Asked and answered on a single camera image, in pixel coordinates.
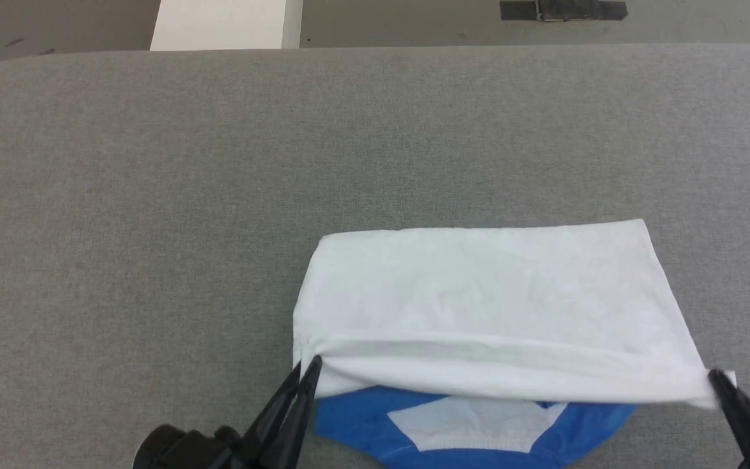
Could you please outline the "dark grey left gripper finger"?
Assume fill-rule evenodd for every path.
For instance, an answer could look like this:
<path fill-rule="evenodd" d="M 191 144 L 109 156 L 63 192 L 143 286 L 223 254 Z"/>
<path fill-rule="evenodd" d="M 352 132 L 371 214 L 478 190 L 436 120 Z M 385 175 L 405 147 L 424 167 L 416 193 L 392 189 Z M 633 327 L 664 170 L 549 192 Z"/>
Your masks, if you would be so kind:
<path fill-rule="evenodd" d="M 297 395 L 300 376 L 301 364 L 297 364 L 242 436 L 238 450 L 238 459 L 242 466 L 258 466 L 262 452 L 279 434 L 286 414 Z"/>
<path fill-rule="evenodd" d="M 303 443 L 309 429 L 311 410 L 324 361 L 316 354 L 303 376 L 294 387 L 294 397 L 290 399 L 273 442 L 269 443 L 264 454 L 265 469 L 296 469 Z"/>

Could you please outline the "blue and white t-shirt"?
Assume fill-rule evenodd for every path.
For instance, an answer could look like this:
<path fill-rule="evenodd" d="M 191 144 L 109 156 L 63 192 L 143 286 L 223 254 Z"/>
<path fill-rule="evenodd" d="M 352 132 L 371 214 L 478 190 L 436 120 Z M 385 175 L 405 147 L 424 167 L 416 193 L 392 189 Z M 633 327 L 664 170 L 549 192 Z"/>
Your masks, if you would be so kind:
<path fill-rule="evenodd" d="M 319 436 L 387 469 L 566 469 L 717 398 L 645 223 L 337 233 L 294 308 Z"/>

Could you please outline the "white square pillar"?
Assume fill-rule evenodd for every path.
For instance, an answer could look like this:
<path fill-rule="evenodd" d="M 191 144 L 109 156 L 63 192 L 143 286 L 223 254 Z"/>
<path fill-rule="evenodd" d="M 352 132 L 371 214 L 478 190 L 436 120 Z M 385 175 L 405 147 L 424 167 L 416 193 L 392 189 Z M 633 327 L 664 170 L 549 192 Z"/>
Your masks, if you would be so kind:
<path fill-rule="evenodd" d="M 150 50 L 295 50 L 303 2 L 161 0 Z"/>

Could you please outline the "black floor tape strip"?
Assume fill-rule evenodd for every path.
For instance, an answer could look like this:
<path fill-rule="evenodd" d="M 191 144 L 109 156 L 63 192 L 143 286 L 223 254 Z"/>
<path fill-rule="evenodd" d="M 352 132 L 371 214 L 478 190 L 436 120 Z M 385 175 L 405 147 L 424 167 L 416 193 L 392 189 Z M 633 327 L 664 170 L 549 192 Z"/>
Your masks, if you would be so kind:
<path fill-rule="evenodd" d="M 621 21 L 628 17 L 625 2 L 615 0 L 500 0 L 503 21 Z"/>

